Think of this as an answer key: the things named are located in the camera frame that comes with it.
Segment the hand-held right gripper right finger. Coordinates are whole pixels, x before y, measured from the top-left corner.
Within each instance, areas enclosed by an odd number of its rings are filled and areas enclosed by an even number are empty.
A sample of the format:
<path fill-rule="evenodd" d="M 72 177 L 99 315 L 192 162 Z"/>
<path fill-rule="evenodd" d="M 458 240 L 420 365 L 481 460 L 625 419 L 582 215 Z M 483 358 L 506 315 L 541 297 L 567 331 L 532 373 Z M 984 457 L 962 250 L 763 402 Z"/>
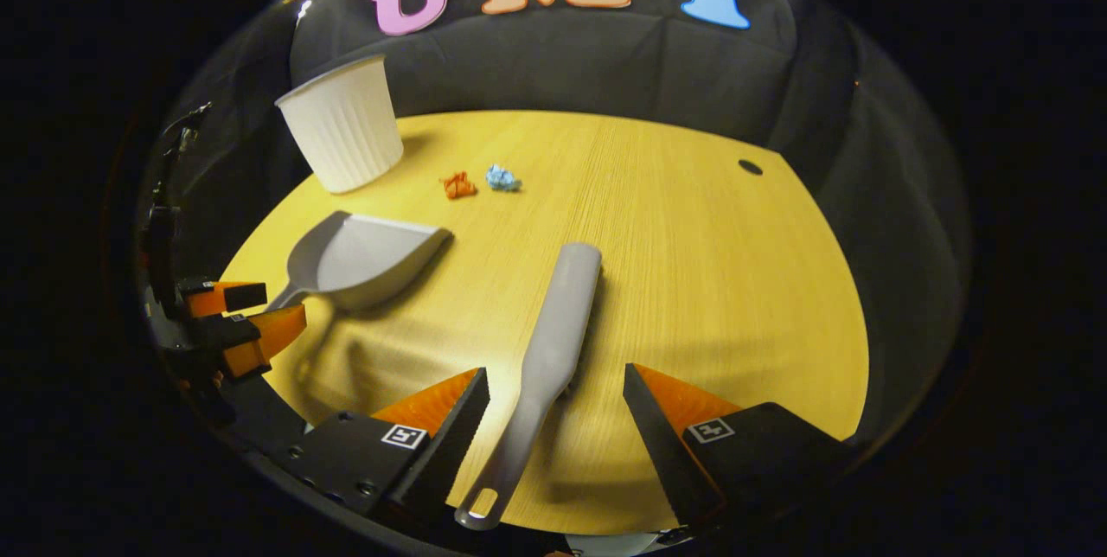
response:
<path fill-rule="evenodd" d="M 696 532 L 794 509 L 851 458 L 842 440 L 778 403 L 739 408 L 639 363 L 625 364 L 622 396 L 669 508 Z"/>

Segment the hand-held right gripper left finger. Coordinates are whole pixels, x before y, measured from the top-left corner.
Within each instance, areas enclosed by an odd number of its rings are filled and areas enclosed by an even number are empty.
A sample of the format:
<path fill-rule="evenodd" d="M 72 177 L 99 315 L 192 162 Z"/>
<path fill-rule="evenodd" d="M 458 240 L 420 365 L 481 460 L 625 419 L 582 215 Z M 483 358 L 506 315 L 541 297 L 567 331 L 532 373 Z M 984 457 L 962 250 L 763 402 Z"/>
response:
<path fill-rule="evenodd" d="M 361 540 L 467 541 L 447 497 L 488 402 L 485 368 L 473 368 L 406 398 L 406 411 L 337 412 L 260 453 L 259 470 Z"/>

